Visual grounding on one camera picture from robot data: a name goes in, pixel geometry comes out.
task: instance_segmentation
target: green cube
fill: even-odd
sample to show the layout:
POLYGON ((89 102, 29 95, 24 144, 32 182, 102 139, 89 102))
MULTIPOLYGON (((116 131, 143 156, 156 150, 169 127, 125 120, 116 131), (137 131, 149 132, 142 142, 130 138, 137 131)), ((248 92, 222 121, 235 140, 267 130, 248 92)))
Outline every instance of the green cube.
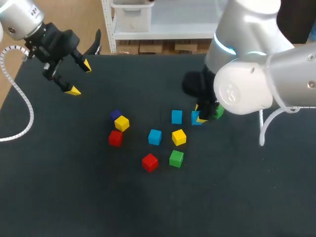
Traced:
POLYGON ((219 119, 223 115, 224 110, 225 110, 224 107, 219 105, 216 110, 216 115, 214 115, 213 117, 216 119, 219 119))
POLYGON ((183 161, 183 152, 173 151, 169 159, 169 165, 180 168, 183 161))

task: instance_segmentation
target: red cube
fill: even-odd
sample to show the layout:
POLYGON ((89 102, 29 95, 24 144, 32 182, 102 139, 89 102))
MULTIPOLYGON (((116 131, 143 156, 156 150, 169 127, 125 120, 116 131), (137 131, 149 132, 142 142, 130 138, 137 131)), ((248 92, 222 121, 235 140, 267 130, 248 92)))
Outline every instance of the red cube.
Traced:
POLYGON ((120 131, 112 131, 109 136, 109 144, 111 146, 120 147, 123 141, 123 133, 120 131))
POLYGON ((147 155, 142 159, 142 165, 148 172, 154 171, 158 167, 158 160, 152 154, 147 155))

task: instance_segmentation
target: white cable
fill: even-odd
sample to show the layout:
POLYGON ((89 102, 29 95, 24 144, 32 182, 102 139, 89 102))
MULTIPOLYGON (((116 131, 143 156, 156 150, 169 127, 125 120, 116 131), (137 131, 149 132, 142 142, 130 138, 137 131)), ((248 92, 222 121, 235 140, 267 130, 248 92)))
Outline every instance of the white cable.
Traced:
POLYGON ((273 57, 273 55, 271 55, 267 58, 266 66, 265 66, 265 74, 266 74, 267 83, 268 83, 268 86, 271 90, 271 93, 272 93, 274 99, 276 100, 277 104, 280 106, 280 108, 277 109, 276 111, 274 111, 272 114, 270 114, 264 123, 263 123, 263 111, 262 110, 259 111, 259 123, 260 123, 260 125, 259 125, 259 128, 260 128, 259 144, 260 144, 260 146, 264 146, 266 131, 268 129, 269 124, 272 122, 272 120, 276 116, 278 116, 279 114, 282 114, 283 112, 293 114, 293 113, 299 112, 300 109, 315 109, 316 108, 316 107, 297 107, 297 106, 296 107, 288 107, 285 105, 285 103, 281 99, 281 97, 277 91, 277 88, 272 80, 272 76, 271 76, 271 72, 270 72, 270 64, 271 64, 272 57, 273 57))
POLYGON ((29 112, 30 112, 30 121, 29 121, 29 124, 27 125, 27 127, 22 132, 14 135, 14 136, 11 136, 11 137, 0 138, 0 142, 11 141, 11 140, 17 139, 19 137, 22 137, 24 134, 26 134, 31 129, 33 122, 34 122, 34 112, 33 112, 33 108, 32 108, 32 105, 31 105, 29 99, 26 97, 26 95, 23 93, 23 91, 20 89, 20 87, 14 82, 14 80, 12 79, 12 77, 9 75, 9 73, 7 72, 7 70, 5 68, 4 58, 5 58, 5 55, 10 50, 20 50, 26 56, 29 55, 29 51, 27 49, 20 47, 20 46, 17 46, 17 45, 12 45, 10 47, 5 48, 5 50, 3 50, 2 54, 0 55, 0 66, 1 66, 1 69, 4 73, 4 75, 6 76, 6 78, 9 80, 9 82, 11 82, 11 84, 17 90, 17 92, 19 92, 19 94, 22 96, 23 100, 25 101, 26 105, 28 106, 29 112))
MULTIPOLYGON (((300 109, 316 109, 316 107, 298 107, 298 106, 295 106, 295 107, 287 107, 287 110, 294 110, 294 111, 299 111, 300 109)), ((260 127, 260 136, 259 136, 259 144, 260 146, 264 146, 265 144, 265 135, 266 135, 266 131, 268 129, 268 126, 270 125, 270 123, 272 122, 272 120, 282 114, 283 112, 287 112, 287 110, 285 111, 284 109, 282 108, 279 108, 277 110, 275 110, 272 114, 269 115, 269 117, 267 118, 267 120, 264 122, 263 126, 260 127)))

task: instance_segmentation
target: table surface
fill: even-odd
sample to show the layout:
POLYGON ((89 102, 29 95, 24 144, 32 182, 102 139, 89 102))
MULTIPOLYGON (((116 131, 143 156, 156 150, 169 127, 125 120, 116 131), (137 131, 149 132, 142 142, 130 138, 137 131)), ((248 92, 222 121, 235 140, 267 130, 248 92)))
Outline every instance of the table surface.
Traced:
MULTIPOLYGON (((180 87, 203 55, 91 56, 85 75, 66 59, 60 73, 81 96, 60 92, 36 59, 17 83, 35 112, 32 129, 0 144, 1 237, 243 236, 306 237, 316 233, 314 111, 282 114, 258 145, 257 113, 191 126, 195 99, 180 87), (129 118, 121 148, 108 145, 110 111, 129 118), (171 110, 183 110, 172 125, 171 110), (185 145, 171 132, 182 128, 185 145), (148 144, 162 131, 160 146, 148 144), (169 166, 184 152, 181 168, 169 166), (154 154, 147 173, 141 159, 154 154)), ((28 123, 11 90, 0 111, 0 136, 28 123)))

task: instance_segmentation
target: cube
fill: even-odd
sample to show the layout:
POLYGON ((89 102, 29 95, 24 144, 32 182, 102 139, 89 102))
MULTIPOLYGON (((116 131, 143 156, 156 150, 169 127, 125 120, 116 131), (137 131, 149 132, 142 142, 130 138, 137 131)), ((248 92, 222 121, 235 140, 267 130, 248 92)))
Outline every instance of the cube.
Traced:
POLYGON ((172 124, 182 124, 182 110, 173 110, 171 113, 172 124))
POLYGON ((192 111, 191 113, 191 123, 192 125, 202 125, 202 122, 198 122, 198 115, 199 115, 199 111, 192 111))
POLYGON ((119 131, 112 131, 109 136, 109 144, 114 147, 120 147, 123 141, 123 133, 119 131))
POLYGON ((152 154, 149 154, 142 159, 142 165, 145 170, 152 172, 158 167, 158 160, 152 154))
POLYGON ((148 143, 159 146, 161 142, 161 134, 161 131, 152 129, 148 136, 148 143))
POLYGON ((219 105, 216 110, 216 115, 214 115, 213 118, 219 119, 223 115, 224 110, 224 107, 219 105))
POLYGON ((169 165, 180 168, 183 161, 183 152, 173 151, 169 158, 169 165))
POLYGON ((182 129, 172 133, 172 140, 176 146, 187 142, 187 136, 182 129))
POLYGON ((115 127, 121 132, 124 132, 129 128, 129 120, 124 116, 120 116, 119 118, 117 118, 114 123, 115 127))
POLYGON ((113 121, 117 120, 120 116, 122 116, 122 113, 119 110, 114 110, 110 113, 111 119, 113 121))

